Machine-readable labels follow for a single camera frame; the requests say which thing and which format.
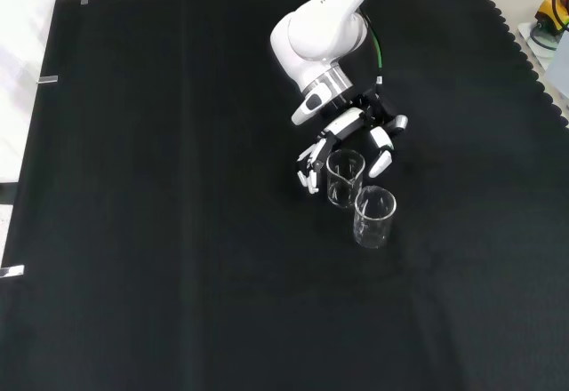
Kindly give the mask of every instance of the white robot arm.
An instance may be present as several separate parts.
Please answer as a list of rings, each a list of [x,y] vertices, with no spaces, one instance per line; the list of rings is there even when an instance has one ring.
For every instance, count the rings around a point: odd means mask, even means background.
[[[386,124],[389,131],[372,129],[372,140],[380,155],[372,163],[369,175],[374,178],[391,163],[391,136],[405,129],[404,116],[392,116],[387,124],[385,115],[375,116],[379,96],[356,106],[351,91],[353,84],[342,71],[338,60],[357,49],[368,32],[367,22],[358,13],[364,0],[310,0],[297,11],[286,15],[271,34],[276,58],[286,74],[299,86],[304,101],[292,120],[302,124],[332,106],[337,110],[352,108],[334,120],[318,136],[317,143],[301,154],[298,176],[310,194],[318,191],[319,172],[326,157],[350,134],[363,128]]]

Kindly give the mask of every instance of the green cable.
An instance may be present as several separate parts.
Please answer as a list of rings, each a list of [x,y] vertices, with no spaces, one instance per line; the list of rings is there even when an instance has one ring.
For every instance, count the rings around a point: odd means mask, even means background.
[[[373,42],[375,43],[375,49],[377,50],[377,63],[380,69],[383,68],[383,58],[381,57],[381,48],[380,48],[380,42],[378,42],[377,37],[375,36],[375,33],[372,33],[373,36]]]

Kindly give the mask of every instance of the black tablecloth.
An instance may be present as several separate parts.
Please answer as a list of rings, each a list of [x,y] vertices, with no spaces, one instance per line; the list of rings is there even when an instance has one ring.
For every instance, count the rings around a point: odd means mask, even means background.
[[[410,125],[385,251],[309,198],[306,0],[58,0],[0,283],[13,391],[569,388],[569,135],[487,0],[369,0]]]

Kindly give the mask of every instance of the robot finger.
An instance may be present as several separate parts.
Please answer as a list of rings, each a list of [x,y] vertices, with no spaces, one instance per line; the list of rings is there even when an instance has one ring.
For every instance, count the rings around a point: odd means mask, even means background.
[[[372,167],[368,172],[370,178],[377,178],[393,163],[391,151],[383,150],[372,162]]]
[[[296,161],[296,174],[299,177],[299,181],[301,182],[303,187],[309,186],[309,170],[308,170],[308,159],[312,151],[317,144],[313,144],[308,149],[302,152],[299,158]]]

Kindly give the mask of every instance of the robotic hand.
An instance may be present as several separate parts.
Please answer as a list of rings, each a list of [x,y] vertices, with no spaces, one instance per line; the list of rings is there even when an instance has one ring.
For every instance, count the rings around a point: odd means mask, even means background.
[[[407,126],[407,117],[393,115],[383,102],[379,78],[371,91],[356,94],[339,65],[339,59],[357,49],[367,36],[367,22],[358,12],[363,2],[310,0],[286,15],[271,34],[276,58],[304,96],[293,114],[293,123],[303,124],[326,110],[345,110],[299,156],[298,177],[310,194],[318,192],[326,158],[348,136],[360,130],[369,131],[378,149],[368,172],[375,178],[392,162],[392,138]]]

